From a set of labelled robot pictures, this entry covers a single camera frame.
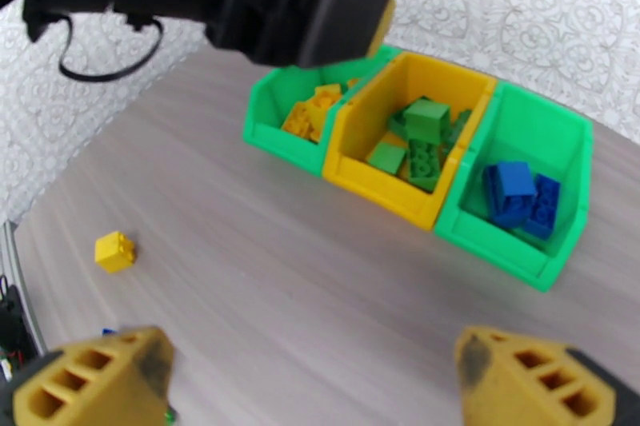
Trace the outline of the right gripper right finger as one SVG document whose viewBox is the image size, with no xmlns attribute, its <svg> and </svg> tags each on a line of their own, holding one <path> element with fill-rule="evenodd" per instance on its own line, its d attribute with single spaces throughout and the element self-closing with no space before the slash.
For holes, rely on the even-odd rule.
<svg viewBox="0 0 640 426">
<path fill-rule="evenodd" d="M 463 426 L 640 426 L 640 392 L 573 345 L 472 325 L 454 362 Z"/>
</svg>

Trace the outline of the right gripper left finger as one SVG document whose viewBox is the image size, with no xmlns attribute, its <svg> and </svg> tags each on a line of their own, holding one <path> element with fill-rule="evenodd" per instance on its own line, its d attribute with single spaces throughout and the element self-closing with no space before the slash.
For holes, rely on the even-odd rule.
<svg viewBox="0 0 640 426">
<path fill-rule="evenodd" d="M 173 363 L 157 326 L 51 349 L 0 388 L 0 426 L 168 426 Z"/>
</svg>

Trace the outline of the large yellow lego brick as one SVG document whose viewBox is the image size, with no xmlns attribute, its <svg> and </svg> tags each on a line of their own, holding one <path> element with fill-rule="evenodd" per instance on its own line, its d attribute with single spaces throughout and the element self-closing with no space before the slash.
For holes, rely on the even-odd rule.
<svg viewBox="0 0 640 426">
<path fill-rule="evenodd" d="M 325 125 L 326 113 L 311 102 L 296 102 L 281 129 L 313 143 L 319 143 Z"/>
</svg>

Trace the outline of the long green lego brick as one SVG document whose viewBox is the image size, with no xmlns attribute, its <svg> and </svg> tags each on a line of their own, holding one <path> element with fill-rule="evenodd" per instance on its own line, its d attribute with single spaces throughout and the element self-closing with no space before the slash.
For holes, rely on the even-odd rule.
<svg viewBox="0 0 640 426">
<path fill-rule="evenodd" d="M 441 176 L 439 146 L 418 139 L 410 139 L 407 156 L 408 182 L 414 187 L 432 193 Z"/>
</svg>

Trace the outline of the green plastic bin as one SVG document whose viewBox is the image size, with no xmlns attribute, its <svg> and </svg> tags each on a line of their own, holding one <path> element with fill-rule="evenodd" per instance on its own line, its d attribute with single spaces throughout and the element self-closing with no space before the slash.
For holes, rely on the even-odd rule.
<svg viewBox="0 0 640 426">
<path fill-rule="evenodd" d="M 398 47 L 382 46 L 371 58 L 308 70 L 295 66 L 272 70 L 250 91 L 245 142 L 320 177 L 338 111 L 400 53 Z M 308 100 L 319 86 L 331 84 L 342 85 L 342 97 L 329 109 L 319 141 L 282 130 L 295 103 Z"/>
<path fill-rule="evenodd" d="M 593 124 L 556 102 L 499 82 L 458 167 L 435 226 L 440 237 L 537 290 L 551 288 L 588 222 Z M 507 229 L 490 216 L 488 168 L 527 164 L 539 194 L 558 196 L 544 218 Z"/>
</svg>

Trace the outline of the yellow plastic bin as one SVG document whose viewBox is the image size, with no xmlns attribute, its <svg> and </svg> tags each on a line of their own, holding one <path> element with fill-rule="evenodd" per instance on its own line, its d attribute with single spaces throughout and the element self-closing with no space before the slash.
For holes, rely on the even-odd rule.
<svg viewBox="0 0 640 426">
<path fill-rule="evenodd" d="M 322 176 L 421 229 L 431 230 L 497 83 L 494 77 L 462 66 L 421 54 L 400 53 L 356 88 L 338 110 Z M 421 96 L 449 105 L 454 117 L 465 109 L 470 111 L 432 193 L 411 185 L 406 175 L 396 177 L 366 161 L 381 141 L 405 145 L 387 129 L 387 120 Z"/>
</svg>

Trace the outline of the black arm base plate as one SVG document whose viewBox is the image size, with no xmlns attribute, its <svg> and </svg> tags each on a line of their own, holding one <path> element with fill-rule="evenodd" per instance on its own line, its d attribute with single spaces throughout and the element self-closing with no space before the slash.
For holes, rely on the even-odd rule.
<svg viewBox="0 0 640 426">
<path fill-rule="evenodd" d="M 0 355 L 20 367 L 38 356 L 28 327 L 21 296 L 15 285 L 0 292 Z"/>
</svg>

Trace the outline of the aluminium mounting rail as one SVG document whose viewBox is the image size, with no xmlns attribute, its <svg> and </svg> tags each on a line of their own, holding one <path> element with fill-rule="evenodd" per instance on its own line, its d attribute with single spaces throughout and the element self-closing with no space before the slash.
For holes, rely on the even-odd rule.
<svg viewBox="0 0 640 426">
<path fill-rule="evenodd" d="M 18 247 L 14 232 L 18 226 L 11 220 L 0 225 L 0 273 L 7 278 L 7 284 L 13 285 L 19 295 L 22 307 L 21 315 L 26 331 L 30 334 L 34 349 L 38 355 L 46 352 L 46 344 L 39 328 L 37 318 L 26 288 L 25 278 L 20 265 Z"/>
</svg>

